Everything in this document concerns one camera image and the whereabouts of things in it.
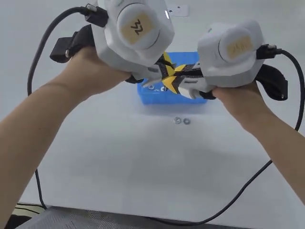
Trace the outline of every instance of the logo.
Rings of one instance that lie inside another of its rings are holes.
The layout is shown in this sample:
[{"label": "logo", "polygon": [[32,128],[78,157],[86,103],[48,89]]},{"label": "logo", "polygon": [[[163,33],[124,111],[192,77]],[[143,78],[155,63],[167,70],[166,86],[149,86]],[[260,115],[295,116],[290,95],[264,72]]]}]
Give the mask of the logo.
[{"label": "logo", "polygon": [[141,25],[140,19],[134,24],[134,26],[131,26],[130,28],[134,29],[134,32],[139,36],[141,32],[143,32],[143,27]]}]

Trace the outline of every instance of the wrist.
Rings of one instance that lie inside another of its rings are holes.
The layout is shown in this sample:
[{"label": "wrist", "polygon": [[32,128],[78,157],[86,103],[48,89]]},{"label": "wrist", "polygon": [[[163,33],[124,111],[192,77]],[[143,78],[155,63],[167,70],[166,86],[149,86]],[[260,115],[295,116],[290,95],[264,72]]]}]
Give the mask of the wrist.
[{"label": "wrist", "polygon": [[63,74],[60,74],[46,85],[55,86],[65,91],[69,97],[79,103],[87,100],[90,97],[90,92],[82,84],[69,79]]}]

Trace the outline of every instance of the black cable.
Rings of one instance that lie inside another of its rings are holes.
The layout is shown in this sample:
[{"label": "black cable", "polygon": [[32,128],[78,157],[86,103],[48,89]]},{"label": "black cable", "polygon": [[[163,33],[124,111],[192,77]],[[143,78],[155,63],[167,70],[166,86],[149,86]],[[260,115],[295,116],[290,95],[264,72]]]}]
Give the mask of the black cable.
[{"label": "black cable", "polygon": [[33,212],[33,213],[36,213],[36,214],[40,214],[40,213],[37,212],[37,211],[33,211],[33,210],[27,209],[27,208],[18,208],[18,207],[15,207],[15,209],[26,210],[26,211],[30,211],[30,212]]},{"label": "black cable", "polygon": [[[294,64],[298,76],[299,76],[299,80],[300,80],[300,109],[299,109],[299,115],[298,115],[298,119],[295,125],[295,130],[299,131],[300,126],[302,124],[302,120],[303,120],[303,113],[304,113],[304,106],[305,106],[305,80],[304,80],[304,74],[302,71],[302,68],[299,64],[299,62],[296,60],[296,58],[290,54],[289,52],[285,51],[285,50],[281,50],[278,49],[277,50],[277,54],[282,54],[286,57],[288,57],[292,63]],[[191,227],[191,226],[198,226],[198,225],[202,225],[205,224],[207,222],[212,221],[213,219],[219,217],[221,214],[223,214],[226,210],[228,210],[228,208],[230,206],[232,206],[235,201],[243,194],[243,192],[246,190],[246,188],[262,173],[264,172],[271,164],[272,164],[272,160],[268,161],[257,173],[255,173],[255,175],[253,177],[251,177],[251,179],[242,187],[242,189],[237,193],[237,195],[223,208],[221,209],[219,212],[217,212],[215,215],[213,215],[212,217],[209,217],[206,220],[203,220],[201,222],[195,222],[195,223],[173,223],[173,222],[167,222],[161,219],[156,219],[156,218],[151,218],[151,217],[146,217],[147,219],[162,223],[162,224],[166,224],[166,225],[171,225],[171,226],[176,226],[176,227]]]},{"label": "black cable", "polygon": [[[86,7],[74,7],[71,9],[68,9],[66,11],[64,11],[62,14],[60,14],[54,21],[52,21],[52,23],[48,26],[47,30],[45,31],[40,44],[38,46],[38,49],[36,51],[36,54],[34,56],[32,65],[30,67],[30,72],[29,72],[29,76],[28,76],[28,85],[27,85],[27,89],[28,89],[28,96],[30,96],[32,94],[32,82],[33,82],[33,76],[38,64],[38,61],[41,57],[42,51],[46,45],[46,42],[48,40],[48,38],[50,37],[51,33],[53,32],[53,30],[55,29],[55,27],[62,21],[64,20],[66,17],[74,14],[74,13],[81,13],[83,15],[87,15],[89,14],[91,11],[89,9],[87,9]],[[38,194],[39,194],[39,200],[40,203],[42,205],[42,207],[44,209],[47,209],[46,205],[43,202],[42,199],[42,193],[41,193],[41,185],[40,185],[40,179],[39,179],[39,173],[38,173],[38,169],[36,169],[35,171],[35,176],[36,176],[36,182],[37,182],[37,188],[38,188]]]},{"label": "black cable", "polygon": [[35,170],[35,177],[36,177],[36,183],[37,183],[39,201],[40,201],[41,206],[43,207],[43,209],[46,210],[46,209],[47,209],[47,206],[44,204],[43,199],[42,199],[42,192],[41,192],[41,185],[40,185],[40,179],[39,179],[38,169]]}]

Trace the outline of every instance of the hand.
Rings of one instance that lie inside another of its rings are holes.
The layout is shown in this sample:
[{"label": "hand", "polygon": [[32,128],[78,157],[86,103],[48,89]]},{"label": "hand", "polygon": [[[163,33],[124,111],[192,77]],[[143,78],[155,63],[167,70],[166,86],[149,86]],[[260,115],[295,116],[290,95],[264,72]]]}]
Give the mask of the hand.
[{"label": "hand", "polygon": [[213,95],[245,129],[263,121],[266,115],[275,116],[265,104],[256,82],[239,88],[216,88]]},{"label": "hand", "polygon": [[80,50],[68,63],[65,70],[50,83],[62,84],[86,100],[92,95],[108,91],[130,77],[109,67],[96,54],[93,47]]}]

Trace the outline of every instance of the cable connector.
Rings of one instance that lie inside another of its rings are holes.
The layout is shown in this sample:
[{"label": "cable connector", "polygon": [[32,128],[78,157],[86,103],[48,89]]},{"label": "cable connector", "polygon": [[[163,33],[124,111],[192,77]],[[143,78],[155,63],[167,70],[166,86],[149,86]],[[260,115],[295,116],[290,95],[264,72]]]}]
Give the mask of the cable connector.
[{"label": "cable connector", "polygon": [[264,44],[256,50],[257,60],[273,59],[280,54],[281,49],[278,49],[274,44]]},{"label": "cable connector", "polygon": [[104,28],[107,25],[109,16],[107,10],[101,7],[87,4],[88,13],[85,15],[85,20],[91,24]]}]

